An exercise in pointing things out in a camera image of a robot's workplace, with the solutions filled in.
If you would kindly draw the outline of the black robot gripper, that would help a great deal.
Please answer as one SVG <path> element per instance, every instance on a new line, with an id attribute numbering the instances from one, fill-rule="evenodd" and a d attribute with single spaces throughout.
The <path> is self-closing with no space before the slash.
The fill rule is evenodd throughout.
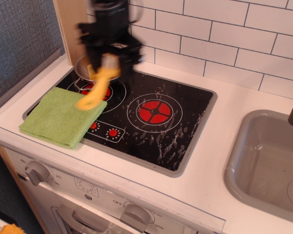
<path id="1" fill-rule="evenodd" d="M 142 61 L 142 44 L 129 34 L 129 26 L 136 20 L 129 20 L 127 0 L 92 0 L 96 21 L 78 24 L 83 35 L 81 42 L 95 72 L 101 67 L 102 56 L 111 53 L 119 56 L 121 79 L 128 79 L 133 65 Z"/>

